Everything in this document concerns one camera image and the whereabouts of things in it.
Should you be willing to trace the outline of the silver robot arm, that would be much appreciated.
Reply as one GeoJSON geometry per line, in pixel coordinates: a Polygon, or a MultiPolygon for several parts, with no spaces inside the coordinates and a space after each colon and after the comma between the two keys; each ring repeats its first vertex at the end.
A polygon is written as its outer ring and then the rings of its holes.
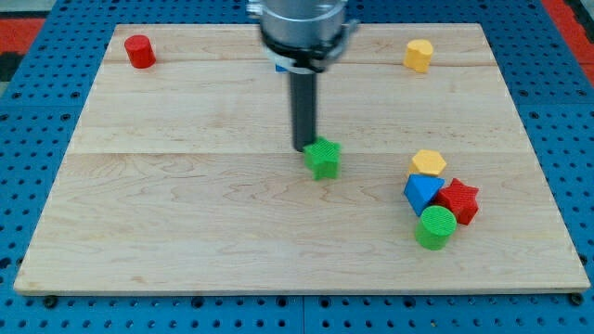
{"type": "Polygon", "coordinates": [[[359,25],[346,18],[346,0],[249,0],[265,54],[287,71],[315,74],[336,63],[359,25]]]}

